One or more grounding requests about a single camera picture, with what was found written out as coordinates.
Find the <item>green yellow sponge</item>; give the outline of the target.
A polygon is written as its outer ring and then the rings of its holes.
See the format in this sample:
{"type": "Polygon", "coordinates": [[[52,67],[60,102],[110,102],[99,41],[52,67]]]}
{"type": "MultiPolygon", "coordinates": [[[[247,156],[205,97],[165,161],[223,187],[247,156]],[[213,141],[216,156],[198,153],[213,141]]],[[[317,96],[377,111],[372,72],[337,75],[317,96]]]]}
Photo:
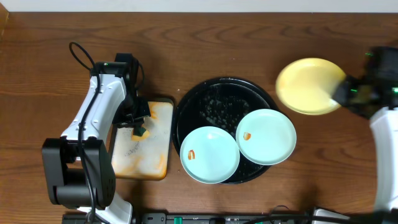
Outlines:
{"type": "Polygon", "coordinates": [[[150,136],[150,132],[143,126],[137,126],[132,129],[131,140],[143,141],[150,136]]]}

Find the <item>yellow plate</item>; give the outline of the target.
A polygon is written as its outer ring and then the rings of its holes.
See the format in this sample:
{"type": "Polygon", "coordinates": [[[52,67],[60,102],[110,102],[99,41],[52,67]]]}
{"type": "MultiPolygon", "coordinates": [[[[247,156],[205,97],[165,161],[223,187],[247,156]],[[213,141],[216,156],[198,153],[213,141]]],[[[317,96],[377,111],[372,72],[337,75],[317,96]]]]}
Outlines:
{"type": "Polygon", "coordinates": [[[340,107],[333,99],[345,72],[322,58],[303,58],[279,73],[275,88],[279,100],[289,109],[307,115],[327,114],[340,107]]]}

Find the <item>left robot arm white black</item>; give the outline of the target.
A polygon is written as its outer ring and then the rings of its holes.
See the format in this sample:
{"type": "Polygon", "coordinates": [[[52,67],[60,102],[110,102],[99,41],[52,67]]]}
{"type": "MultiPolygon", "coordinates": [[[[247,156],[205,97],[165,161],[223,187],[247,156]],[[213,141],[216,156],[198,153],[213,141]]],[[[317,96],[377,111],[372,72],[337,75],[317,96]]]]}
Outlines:
{"type": "Polygon", "coordinates": [[[50,201],[85,212],[85,223],[135,223],[133,206],[116,193],[116,174],[106,149],[112,126],[142,136],[150,116],[147,100],[137,95],[140,62],[98,62],[90,70],[90,88],[71,125],[42,146],[50,201]]]}

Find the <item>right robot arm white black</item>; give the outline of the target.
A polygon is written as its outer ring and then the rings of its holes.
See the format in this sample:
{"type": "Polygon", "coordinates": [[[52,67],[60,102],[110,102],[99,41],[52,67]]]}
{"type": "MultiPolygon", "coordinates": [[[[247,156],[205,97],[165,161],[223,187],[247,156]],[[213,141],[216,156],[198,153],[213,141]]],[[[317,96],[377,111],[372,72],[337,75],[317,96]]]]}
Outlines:
{"type": "Polygon", "coordinates": [[[348,76],[332,99],[369,120],[376,146],[377,192],[374,209],[397,213],[397,49],[373,47],[364,75],[348,76]]]}

